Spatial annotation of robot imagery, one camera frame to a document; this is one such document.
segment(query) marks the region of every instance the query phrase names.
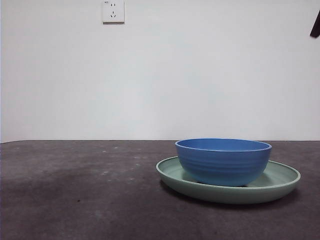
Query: wall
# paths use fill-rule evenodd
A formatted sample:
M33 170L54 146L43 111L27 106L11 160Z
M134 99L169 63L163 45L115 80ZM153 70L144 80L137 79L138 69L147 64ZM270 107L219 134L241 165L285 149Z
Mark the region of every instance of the wall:
M1 1L1 141L320 140L317 0Z

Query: gray table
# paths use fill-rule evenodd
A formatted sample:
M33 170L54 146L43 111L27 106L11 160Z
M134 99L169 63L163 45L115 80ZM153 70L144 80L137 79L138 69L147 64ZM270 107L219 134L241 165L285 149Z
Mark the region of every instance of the gray table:
M2 240L319 240L320 141L268 141L301 172L269 203L183 196L155 165L173 141L16 141L1 145Z

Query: tabletop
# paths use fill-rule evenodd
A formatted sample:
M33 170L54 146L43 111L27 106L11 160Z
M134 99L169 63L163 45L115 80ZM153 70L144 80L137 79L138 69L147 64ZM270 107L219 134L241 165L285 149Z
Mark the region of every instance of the tabletop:
M2 240L319 240L320 141L266 141L301 173L289 195L231 205L184 196L156 171L174 141L1 144Z

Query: outlet faceplate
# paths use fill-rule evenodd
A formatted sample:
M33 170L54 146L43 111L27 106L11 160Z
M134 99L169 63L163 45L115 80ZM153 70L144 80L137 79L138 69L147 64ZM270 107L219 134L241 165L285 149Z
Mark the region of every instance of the outlet faceplate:
M125 0L104 0L102 2L103 23L125 22Z

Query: green plate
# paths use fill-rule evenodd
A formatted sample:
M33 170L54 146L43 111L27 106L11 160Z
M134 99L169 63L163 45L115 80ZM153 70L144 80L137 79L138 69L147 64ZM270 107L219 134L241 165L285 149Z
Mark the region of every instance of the green plate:
M179 158L164 159L156 165L162 181L192 198L224 204L258 204L280 199L295 189L300 173L285 164L269 161L259 178L246 186L217 186L196 182L182 168Z

